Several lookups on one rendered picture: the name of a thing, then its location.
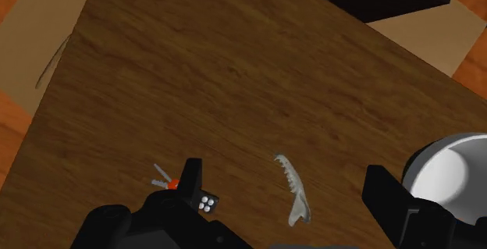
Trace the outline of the brown wooden table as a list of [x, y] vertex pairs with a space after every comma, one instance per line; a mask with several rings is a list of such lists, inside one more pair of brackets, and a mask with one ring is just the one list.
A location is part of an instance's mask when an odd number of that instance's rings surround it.
[[[69, 249], [137, 210], [154, 164], [203, 161], [214, 218], [254, 249], [393, 249], [361, 201], [419, 148], [487, 131], [487, 101], [326, 0], [87, 0], [0, 191], [0, 249]], [[311, 222], [275, 155], [298, 172]]]

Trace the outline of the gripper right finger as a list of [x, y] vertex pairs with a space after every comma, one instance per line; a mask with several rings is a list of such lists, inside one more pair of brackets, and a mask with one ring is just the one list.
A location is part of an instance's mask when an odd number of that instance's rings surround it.
[[474, 225], [412, 196], [382, 165], [369, 165], [361, 199], [396, 249], [487, 249], [487, 217]]

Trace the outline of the grey toothed jawbone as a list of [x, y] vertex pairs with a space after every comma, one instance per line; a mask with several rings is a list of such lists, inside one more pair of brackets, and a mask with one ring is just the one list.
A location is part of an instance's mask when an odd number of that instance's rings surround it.
[[285, 155], [277, 154], [275, 155], [274, 160], [279, 162], [283, 168], [290, 192], [294, 195], [293, 204], [288, 217], [288, 224], [293, 227], [298, 220], [301, 220], [304, 223], [310, 223], [311, 209], [307, 202], [304, 185], [298, 172]]

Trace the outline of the white bowl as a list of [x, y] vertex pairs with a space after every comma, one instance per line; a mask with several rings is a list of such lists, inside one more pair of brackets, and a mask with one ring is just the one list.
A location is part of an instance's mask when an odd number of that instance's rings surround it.
[[427, 145], [410, 157], [401, 183], [414, 197], [474, 225], [487, 217], [487, 133], [459, 133]]

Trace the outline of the keys with red fob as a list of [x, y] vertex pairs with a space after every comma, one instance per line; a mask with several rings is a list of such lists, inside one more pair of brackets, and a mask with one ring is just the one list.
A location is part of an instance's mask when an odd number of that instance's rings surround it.
[[178, 179], [171, 178], [160, 166], [154, 164], [155, 169], [161, 174], [163, 180], [152, 180], [151, 184], [157, 187], [161, 187], [165, 190], [176, 190], [179, 181]]

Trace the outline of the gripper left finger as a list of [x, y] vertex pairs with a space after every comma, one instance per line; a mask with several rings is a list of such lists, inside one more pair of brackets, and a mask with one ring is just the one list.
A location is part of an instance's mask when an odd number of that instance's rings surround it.
[[202, 199], [219, 198], [201, 189], [202, 160], [189, 158], [175, 190], [149, 194], [142, 207], [131, 212], [124, 205], [104, 205], [89, 212], [69, 249], [252, 249], [218, 220], [198, 212]]

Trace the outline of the black die with white dots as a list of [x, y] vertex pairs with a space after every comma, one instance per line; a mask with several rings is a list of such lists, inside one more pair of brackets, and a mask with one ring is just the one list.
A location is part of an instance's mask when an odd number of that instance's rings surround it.
[[203, 192], [200, 196], [198, 209], [205, 213], [212, 213], [216, 209], [218, 202], [219, 197], [215, 196], [214, 194]]

